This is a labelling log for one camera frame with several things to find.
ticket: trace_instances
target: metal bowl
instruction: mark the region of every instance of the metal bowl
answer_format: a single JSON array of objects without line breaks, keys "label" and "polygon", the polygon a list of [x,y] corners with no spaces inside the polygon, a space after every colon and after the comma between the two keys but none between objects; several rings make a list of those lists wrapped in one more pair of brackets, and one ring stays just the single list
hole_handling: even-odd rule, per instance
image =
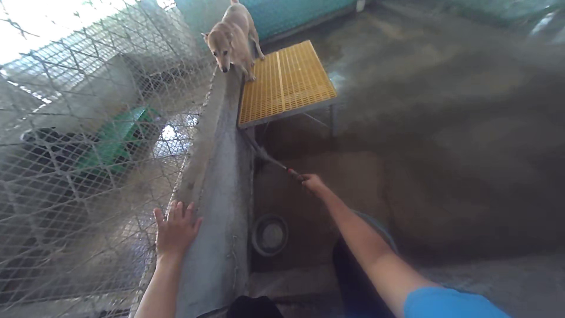
[{"label": "metal bowl", "polygon": [[253,224],[251,244],[262,256],[277,255],[288,241],[288,225],[280,216],[265,214]]}]

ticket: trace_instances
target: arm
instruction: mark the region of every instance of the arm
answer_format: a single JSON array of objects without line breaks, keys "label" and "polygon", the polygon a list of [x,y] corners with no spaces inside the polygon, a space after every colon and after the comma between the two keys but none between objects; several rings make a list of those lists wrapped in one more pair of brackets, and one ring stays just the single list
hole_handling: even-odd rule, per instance
[{"label": "arm", "polygon": [[353,213],[320,177],[312,174],[303,177],[303,185],[324,202],[347,246],[395,316],[404,317],[404,302],[409,293],[421,287],[440,287],[398,257],[386,241]]},{"label": "arm", "polygon": [[134,318],[173,318],[179,289],[182,257],[202,224],[202,217],[192,223],[194,203],[183,210],[182,202],[173,201],[165,220],[161,209],[154,209],[157,222],[157,267],[141,298]]}]

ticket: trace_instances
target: dog's ear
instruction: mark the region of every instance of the dog's ear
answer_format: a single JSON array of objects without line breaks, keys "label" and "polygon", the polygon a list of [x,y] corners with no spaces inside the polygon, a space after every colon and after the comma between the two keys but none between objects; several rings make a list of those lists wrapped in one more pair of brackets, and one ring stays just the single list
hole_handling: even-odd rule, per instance
[{"label": "dog's ear", "polygon": [[232,40],[233,40],[233,33],[232,32],[226,32],[225,33],[225,38],[228,40],[229,44],[232,44]]}]

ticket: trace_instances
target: chain-link fence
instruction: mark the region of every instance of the chain-link fence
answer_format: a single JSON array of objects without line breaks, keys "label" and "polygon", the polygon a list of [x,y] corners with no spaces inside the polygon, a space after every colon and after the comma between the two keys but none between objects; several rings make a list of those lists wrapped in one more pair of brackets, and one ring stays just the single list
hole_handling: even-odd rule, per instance
[{"label": "chain-link fence", "polygon": [[0,2],[0,316],[132,315],[214,60],[172,1],[23,2]]}]

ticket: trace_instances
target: dog's leg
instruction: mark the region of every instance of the dog's leg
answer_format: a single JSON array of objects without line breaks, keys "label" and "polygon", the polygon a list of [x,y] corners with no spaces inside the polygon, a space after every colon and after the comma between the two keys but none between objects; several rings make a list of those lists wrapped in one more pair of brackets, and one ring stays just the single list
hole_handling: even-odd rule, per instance
[{"label": "dog's leg", "polygon": [[243,70],[244,70],[244,75],[245,75],[245,80],[246,81],[254,81],[257,78],[255,77],[255,74],[253,74],[253,70],[251,69],[251,56],[247,57],[244,62],[243,62]]},{"label": "dog's leg", "polygon": [[253,42],[255,42],[255,48],[257,49],[257,53],[259,53],[259,58],[262,61],[265,60],[265,54],[263,54],[261,47],[259,46],[259,34],[257,34],[257,29],[255,29],[254,25],[250,25],[249,27],[249,37],[253,40]]}]

